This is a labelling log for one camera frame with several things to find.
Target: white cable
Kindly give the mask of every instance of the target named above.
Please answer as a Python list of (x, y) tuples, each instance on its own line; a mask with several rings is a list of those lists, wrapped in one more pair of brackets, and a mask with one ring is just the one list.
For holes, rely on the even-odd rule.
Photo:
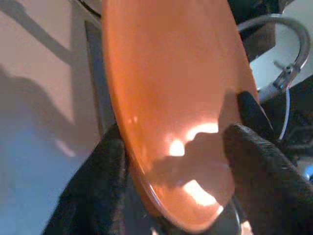
[(280, 133), (279, 140), (281, 141), (284, 137), (284, 134), (287, 129), (288, 125), (288, 119), (289, 119), (289, 113), (290, 113), (290, 93), (289, 93), (289, 87), (286, 89), (286, 110), (285, 110), (285, 121), (282, 129), (282, 133)]

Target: white wall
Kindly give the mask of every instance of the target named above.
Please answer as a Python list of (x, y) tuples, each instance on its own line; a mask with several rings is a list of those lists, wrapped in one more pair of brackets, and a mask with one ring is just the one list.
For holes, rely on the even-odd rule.
[[(311, 36), (311, 51), (309, 59), (296, 77), (293, 85), (303, 81), (313, 74), (313, 1), (295, 0), (285, 9), (283, 15), (300, 21)], [(284, 65), (294, 62), (299, 52), (299, 41), (296, 34), (284, 26), (276, 27), (276, 46), (250, 63), (257, 87), (263, 87), (274, 81), (280, 74), (273, 61), (277, 60)]]
[(0, 0), (0, 234), (37, 235), (99, 141), (84, 11)]

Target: orange plate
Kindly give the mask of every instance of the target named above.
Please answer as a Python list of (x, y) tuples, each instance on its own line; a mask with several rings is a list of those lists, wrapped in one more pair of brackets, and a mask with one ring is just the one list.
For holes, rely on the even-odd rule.
[(257, 97), (226, 0), (107, 0), (103, 49), (133, 170), (175, 225), (207, 229), (234, 191), (221, 133)]

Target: white surface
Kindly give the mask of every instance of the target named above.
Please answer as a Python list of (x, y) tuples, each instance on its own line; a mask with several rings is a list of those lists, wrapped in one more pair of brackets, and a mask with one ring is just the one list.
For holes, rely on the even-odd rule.
[[(295, 85), (313, 74), (313, 2), (312, 0), (295, 0), (285, 9), (283, 15), (300, 21), (309, 31), (311, 37), (311, 51), (309, 59), (301, 73), (295, 78)], [(280, 74), (273, 61), (284, 65), (294, 62), (299, 52), (299, 41), (296, 34), (284, 27), (276, 27), (276, 46), (250, 63), (253, 76), (258, 88), (274, 81)]]
[(100, 139), (85, 17), (67, 0), (0, 0), (1, 235), (40, 234)]

